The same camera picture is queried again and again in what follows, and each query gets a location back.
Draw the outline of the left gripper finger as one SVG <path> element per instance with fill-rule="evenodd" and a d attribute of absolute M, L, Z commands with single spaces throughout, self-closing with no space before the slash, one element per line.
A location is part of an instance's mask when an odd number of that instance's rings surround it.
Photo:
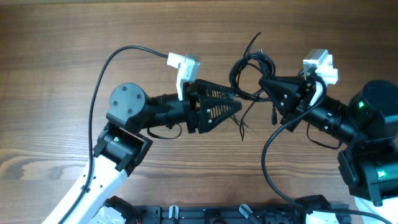
<path fill-rule="evenodd" d="M 239 110 L 242 104 L 235 100 L 204 99 L 200 100 L 198 115 L 198 132 L 208 133 L 224 120 L 228 119 Z"/>
<path fill-rule="evenodd" d="M 197 79 L 194 82 L 197 87 L 197 92 L 206 98 L 234 100 L 236 94 L 227 86 L 219 85 L 216 83 L 208 82 L 206 80 Z"/>

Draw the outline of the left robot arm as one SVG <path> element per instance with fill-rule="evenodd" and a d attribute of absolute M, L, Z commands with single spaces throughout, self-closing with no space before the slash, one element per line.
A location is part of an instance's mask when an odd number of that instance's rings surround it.
<path fill-rule="evenodd" d="M 143 161 L 154 134 L 140 131 L 187 125 L 189 133 L 208 133 L 242 108 L 230 88 L 204 80 L 184 83 L 180 93 L 149 97 L 134 83 L 116 87 L 109 99 L 106 126 L 92 158 L 45 223 L 96 221 L 109 196 Z"/>

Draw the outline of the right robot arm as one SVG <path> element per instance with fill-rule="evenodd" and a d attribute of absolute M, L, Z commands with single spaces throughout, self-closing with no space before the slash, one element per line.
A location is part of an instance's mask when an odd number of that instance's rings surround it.
<path fill-rule="evenodd" d="M 293 206 L 310 213 L 361 215 L 370 223 L 397 223 L 397 86 L 386 80 L 365 84 L 349 105 L 330 98 L 318 76 L 259 80 L 282 115 L 282 126 L 267 140 L 261 156 L 264 177 L 273 191 Z M 283 130 L 294 131 L 302 121 L 347 145 L 338 153 L 339 172 L 355 197 L 357 210 L 301 204 L 271 181 L 266 154 Z"/>

